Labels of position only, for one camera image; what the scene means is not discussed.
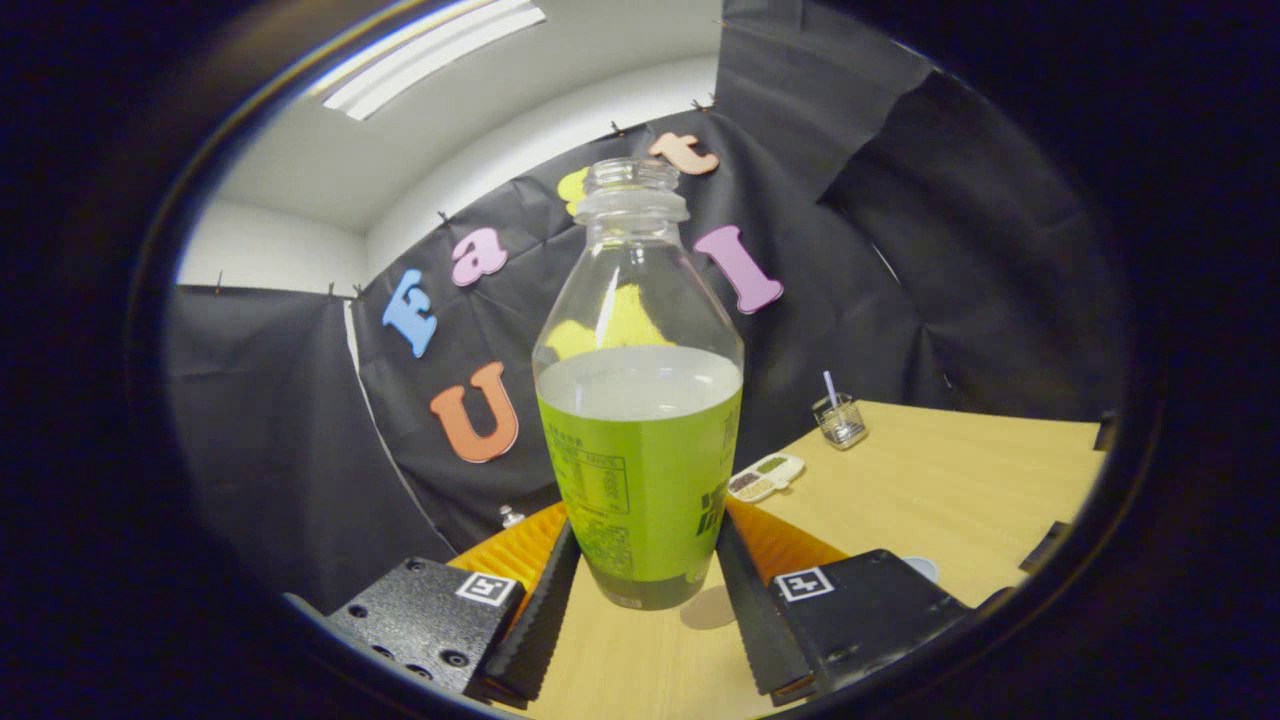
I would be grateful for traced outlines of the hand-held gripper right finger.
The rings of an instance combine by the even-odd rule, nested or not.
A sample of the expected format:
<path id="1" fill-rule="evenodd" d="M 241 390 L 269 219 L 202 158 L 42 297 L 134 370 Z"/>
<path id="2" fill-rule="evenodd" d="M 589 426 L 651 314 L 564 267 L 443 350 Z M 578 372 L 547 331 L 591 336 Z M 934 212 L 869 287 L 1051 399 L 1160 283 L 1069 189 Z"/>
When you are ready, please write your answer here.
<path id="1" fill-rule="evenodd" d="M 773 701 L 863 682 L 974 612 L 888 550 L 845 553 L 736 498 L 716 556 L 756 689 Z"/>

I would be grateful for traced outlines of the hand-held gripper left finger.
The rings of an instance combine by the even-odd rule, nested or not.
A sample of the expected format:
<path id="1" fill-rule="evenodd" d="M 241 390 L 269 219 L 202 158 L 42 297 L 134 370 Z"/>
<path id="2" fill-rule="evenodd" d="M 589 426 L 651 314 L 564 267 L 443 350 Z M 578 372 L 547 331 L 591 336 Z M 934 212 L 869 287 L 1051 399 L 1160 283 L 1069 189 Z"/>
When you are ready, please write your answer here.
<path id="1" fill-rule="evenodd" d="M 439 691 L 526 706 L 541 693 L 579 561 L 554 503 L 451 561 L 402 560 L 325 621 Z"/>

